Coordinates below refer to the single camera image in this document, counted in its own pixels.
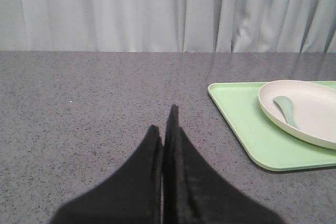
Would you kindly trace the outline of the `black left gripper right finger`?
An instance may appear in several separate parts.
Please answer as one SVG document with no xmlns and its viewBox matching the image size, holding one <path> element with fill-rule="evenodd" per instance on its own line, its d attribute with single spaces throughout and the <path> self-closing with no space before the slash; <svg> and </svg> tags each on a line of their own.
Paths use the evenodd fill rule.
<svg viewBox="0 0 336 224">
<path fill-rule="evenodd" d="M 163 156 L 164 223 L 283 223 L 220 176 L 193 146 L 171 107 Z"/>
</svg>

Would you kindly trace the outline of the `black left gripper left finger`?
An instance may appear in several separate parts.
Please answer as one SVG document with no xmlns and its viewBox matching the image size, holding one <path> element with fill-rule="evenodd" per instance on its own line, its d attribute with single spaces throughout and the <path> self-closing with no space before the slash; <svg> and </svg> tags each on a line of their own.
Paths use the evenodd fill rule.
<svg viewBox="0 0 336 224">
<path fill-rule="evenodd" d="M 60 207 L 51 223 L 160 223 L 162 161 L 159 128 L 152 125 L 112 176 Z"/>
</svg>

